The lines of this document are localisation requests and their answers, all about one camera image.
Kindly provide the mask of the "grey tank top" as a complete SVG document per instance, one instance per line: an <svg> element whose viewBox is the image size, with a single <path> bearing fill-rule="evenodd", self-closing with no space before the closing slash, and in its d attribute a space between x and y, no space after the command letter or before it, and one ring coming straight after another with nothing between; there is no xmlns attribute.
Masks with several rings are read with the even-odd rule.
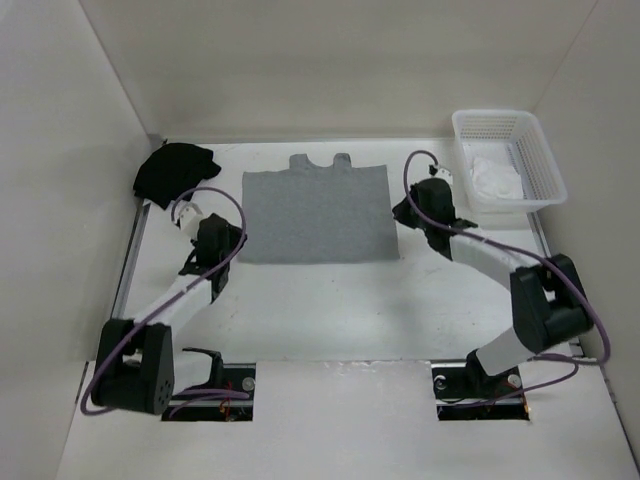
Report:
<svg viewBox="0 0 640 480"><path fill-rule="evenodd" d="M357 264L400 258L388 170L330 166L305 154L280 171L246 172L242 207L248 239L239 260L256 265Z"/></svg>

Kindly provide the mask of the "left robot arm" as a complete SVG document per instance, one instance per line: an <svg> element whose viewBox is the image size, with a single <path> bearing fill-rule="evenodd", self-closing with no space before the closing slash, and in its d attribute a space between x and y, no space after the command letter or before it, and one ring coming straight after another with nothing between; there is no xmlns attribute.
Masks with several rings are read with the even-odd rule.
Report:
<svg viewBox="0 0 640 480"><path fill-rule="evenodd" d="M224 387L220 354L199 348L178 350L175 338L197 314L212 305L229 279L230 261L246 234L212 214L198 223L193 250L169 290L129 319L103 326L94 375L82 400L102 411L161 415L171 398L190 387L206 399Z"/></svg>

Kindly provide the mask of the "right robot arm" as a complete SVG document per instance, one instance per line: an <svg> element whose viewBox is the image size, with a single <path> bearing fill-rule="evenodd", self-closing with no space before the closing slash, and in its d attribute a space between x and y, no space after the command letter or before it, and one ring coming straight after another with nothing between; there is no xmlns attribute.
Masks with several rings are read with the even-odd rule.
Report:
<svg viewBox="0 0 640 480"><path fill-rule="evenodd" d="M542 257L484 237L476 224L456 215L451 188L441 178L406 186L405 193L392 208L397 223L421 231L436 253L510 295L511 326L466 357L463 380L471 393L489 394L501 377L530 360L578 363L548 352L599 325L568 256Z"/></svg>

